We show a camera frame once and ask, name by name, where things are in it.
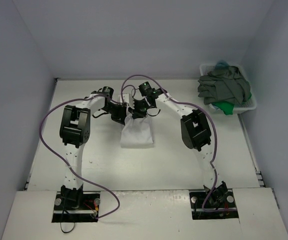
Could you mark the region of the white t shirt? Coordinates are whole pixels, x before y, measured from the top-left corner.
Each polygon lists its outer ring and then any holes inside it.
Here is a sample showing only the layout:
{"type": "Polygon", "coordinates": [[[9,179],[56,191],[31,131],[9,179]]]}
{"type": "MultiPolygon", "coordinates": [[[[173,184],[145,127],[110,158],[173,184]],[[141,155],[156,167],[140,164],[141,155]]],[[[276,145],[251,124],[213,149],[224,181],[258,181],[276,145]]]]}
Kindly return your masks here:
{"type": "Polygon", "coordinates": [[[121,130],[120,145],[124,149],[144,149],[154,146],[152,117],[133,119],[126,110],[125,125],[121,130]]]}

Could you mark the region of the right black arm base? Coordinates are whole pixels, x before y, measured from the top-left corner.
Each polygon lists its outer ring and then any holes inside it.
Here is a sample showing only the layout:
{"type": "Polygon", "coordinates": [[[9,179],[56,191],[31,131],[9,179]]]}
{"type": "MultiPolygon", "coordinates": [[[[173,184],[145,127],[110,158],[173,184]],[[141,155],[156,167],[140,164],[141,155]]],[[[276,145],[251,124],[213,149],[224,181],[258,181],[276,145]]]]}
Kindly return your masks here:
{"type": "Polygon", "coordinates": [[[207,211],[202,208],[202,204],[206,196],[207,194],[200,190],[189,192],[191,214],[194,221],[239,218],[232,190],[229,190],[224,199],[220,200],[218,203],[215,203],[215,205],[212,205],[208,200],[204,206],[207,211]]]}

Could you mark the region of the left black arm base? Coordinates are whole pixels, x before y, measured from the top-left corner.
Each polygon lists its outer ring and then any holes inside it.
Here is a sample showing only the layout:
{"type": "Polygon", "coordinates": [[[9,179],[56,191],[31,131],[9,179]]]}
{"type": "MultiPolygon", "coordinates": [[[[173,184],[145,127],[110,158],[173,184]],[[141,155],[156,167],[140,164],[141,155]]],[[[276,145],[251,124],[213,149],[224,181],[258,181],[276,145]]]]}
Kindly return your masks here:
{"type": "Polygon", "coordinates": [[[84,192],[78,206],[58,192],[55,197],[52,223],[59,224],[64,234],[72,232],[77,223],[97,223],[101,197],[99,192],[84,192]]]}

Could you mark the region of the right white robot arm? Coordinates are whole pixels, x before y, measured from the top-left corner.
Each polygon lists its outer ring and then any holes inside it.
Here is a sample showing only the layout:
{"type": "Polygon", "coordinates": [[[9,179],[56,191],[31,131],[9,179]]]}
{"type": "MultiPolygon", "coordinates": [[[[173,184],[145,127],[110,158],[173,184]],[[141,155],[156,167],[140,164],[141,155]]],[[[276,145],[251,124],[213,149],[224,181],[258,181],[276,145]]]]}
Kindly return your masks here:
{"type": "Polygon", "coordinates": [[[166,107],[180,118],[181,138],[184,145],[193,150],[202,169],[205,199],[202,209],[207,213],[222,212],[227,197],[226,183],[221,180],[214,165],[217,154],[217,132],[210,115],[201,107],[179,102],[163,88],[152,88],[149,82],[139,85],[143,97],[134,101],[133,113],[143,116],[149,109],[166,107]]]}

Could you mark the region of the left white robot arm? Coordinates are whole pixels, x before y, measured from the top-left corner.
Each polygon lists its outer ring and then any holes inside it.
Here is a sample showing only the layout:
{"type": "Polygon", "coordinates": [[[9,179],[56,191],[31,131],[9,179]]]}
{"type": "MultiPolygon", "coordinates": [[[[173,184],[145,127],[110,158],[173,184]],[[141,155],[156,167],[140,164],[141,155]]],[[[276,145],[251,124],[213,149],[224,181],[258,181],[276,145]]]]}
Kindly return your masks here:
{"type": "Polygon", "coordinates": [[[112,102],[113,92],[111,87],[105,86],[100,91],[92,92],[81,103],[64,107],[60,138],[65,145],[65,160],[69,166],[61,187],[61,198],[70,209],[77,210],[84,203],[83,181],[76,175],[82,175],[82,155],[90,138],[91,116],[103,110],[111,116],[112,121],[125,124],[127,106],[125,103],[112,102]]]}

